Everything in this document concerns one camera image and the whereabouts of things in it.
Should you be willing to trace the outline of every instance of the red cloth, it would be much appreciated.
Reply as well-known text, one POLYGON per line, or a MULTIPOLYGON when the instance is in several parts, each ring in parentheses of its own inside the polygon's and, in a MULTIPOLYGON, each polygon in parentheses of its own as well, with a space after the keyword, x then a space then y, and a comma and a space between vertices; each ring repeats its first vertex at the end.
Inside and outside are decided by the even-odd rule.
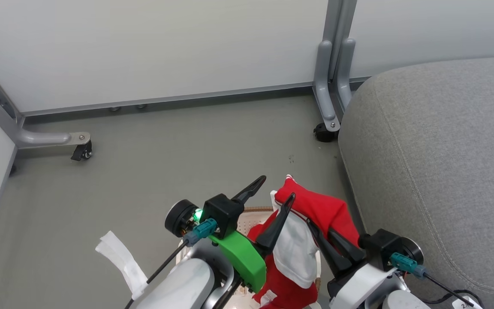
MULTIPOLYGON (((351 243, 357 245, 358 232, 353 225, 345 202, 322 194, 311 192, 287 177, 283 187, 276 193, 276 201, 283 204, 289 195, 296 194, 292 209, 308 217, 323 231, 327 237, 329 227, 341 233, 351 243)), ((247 237, 255 241, 256 237, 274 221, 277 211, 264 224, 253 227, 247 237)), ((260 303, 261 298, 271 290, 276 297, 264 309, 303 309, 317 300, 317 289, 312 284, 308 289, 302 289, 292 280, 284 276, 274 263, 273 255, 266 257, 266 283, 253 299, 260 303)))

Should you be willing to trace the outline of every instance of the clothes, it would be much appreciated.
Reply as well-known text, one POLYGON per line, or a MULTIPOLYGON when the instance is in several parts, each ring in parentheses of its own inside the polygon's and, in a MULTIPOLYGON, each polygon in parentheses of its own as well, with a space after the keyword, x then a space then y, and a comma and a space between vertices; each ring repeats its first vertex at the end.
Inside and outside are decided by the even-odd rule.
MULTIPOLYGON (((253 297, 263 308, 302 309, 317 300, 318 291, 313 283, 316 246, 302 216, 316 223, 326 235, 332 227, 353 244, 357 244, 359 238, 345 202, 308 191, 290 175, 280 190, 271 193, 272 205, 280 207, 292 192, 296 194, 292 205, 294 212, 289 214, 273 254, 265 259, 266 284, 253 297)), ((253 227, 247 237, 255 241, 274 221, 277 213, 275 211, 264 224, 253 227)))

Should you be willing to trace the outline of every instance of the gray sofa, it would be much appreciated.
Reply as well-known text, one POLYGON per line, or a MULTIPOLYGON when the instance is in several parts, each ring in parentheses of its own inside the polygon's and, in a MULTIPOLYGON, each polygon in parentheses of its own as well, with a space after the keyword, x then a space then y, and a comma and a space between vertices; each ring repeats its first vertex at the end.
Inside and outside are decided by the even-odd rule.
MULTIPOLYGON (((339 145, 366 231, 413 239, 431 274, 494 309, 494 58, 373 76, 345 111, 339 145)), ((445 294, 408 284, 426 299, 445 294)))

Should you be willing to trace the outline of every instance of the black caster wheel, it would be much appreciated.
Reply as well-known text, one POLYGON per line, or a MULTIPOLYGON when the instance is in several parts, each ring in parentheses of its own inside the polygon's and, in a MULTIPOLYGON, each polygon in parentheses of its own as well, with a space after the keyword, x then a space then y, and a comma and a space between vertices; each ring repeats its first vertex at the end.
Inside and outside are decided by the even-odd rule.
POLYGON ((16 173, 16 165, 13 164, 10 167, 9 177, 11 177, 12 175, 14 175, 14 173, 16 173))
POLYGON ((84 145, 77 145, 72 154, 71 160, 81 161, 88 160, 93 155, 93 142, 89 141, 84 145))
POLYGON ((314 135, 320 142, 329 143, 337 139, 338 132, 329 132, 324 123, 320 123, 314 129, 314 135))

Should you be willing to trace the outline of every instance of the gray floor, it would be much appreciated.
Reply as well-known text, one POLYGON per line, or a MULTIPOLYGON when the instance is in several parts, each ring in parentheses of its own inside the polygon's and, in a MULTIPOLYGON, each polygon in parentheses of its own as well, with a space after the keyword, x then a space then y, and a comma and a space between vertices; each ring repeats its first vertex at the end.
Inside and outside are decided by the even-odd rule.
MULTIPOLYGON (((231 196, 262 174, 268 180, 251 206, 268 206, 286 174, 353 205, 337 143, 312 136, 321 121, 312 95, 215 102, 30 124, 89 131, 95 152, 79 163, 70 148, 19 153, 0 203, 0 309, 123 308, 131 293, 94 251, 101 236, 112 230, 151 274, 176 248, 163 227, 176 201, 231 196)), ((323 282, 330 278, 325 265, 323 282)))

